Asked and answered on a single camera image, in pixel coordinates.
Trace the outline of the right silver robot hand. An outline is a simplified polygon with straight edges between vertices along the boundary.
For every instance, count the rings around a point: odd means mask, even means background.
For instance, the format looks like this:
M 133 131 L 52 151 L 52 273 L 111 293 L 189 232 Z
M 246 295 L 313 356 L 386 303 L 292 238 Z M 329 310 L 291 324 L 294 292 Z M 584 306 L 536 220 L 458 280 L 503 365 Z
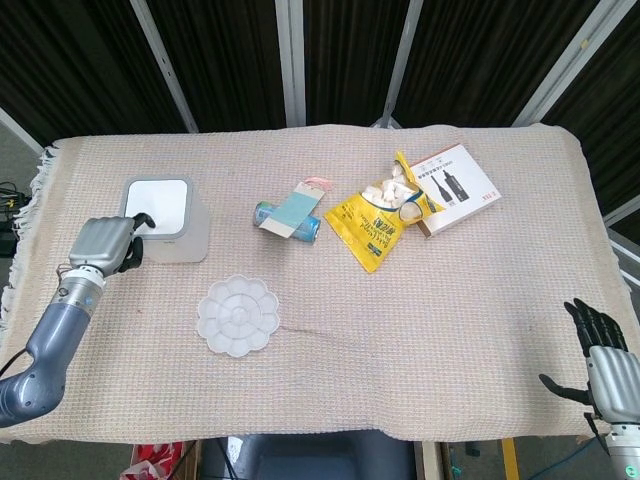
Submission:
M 585 390 L 564 387 L 540 374 L 554 395 L 590 406 L 610 424 L 639 423 L 639 359 L 629 350 L 618 322 L 575 298 L 564 304 L 571 316 L 587 370 Z

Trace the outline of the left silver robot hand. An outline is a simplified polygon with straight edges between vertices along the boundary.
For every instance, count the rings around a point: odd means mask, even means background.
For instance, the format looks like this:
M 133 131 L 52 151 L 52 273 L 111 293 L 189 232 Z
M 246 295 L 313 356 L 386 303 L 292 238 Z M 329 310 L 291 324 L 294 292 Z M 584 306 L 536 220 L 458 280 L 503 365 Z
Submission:
M 144 246 L 136 230 L 142 225 L 156 227 L 155 221 L 147 213 L 138 213 L 133 217 L 87 220 L 69 253 L 71 267 L 92 267 L 104 277 L 139 268 Z

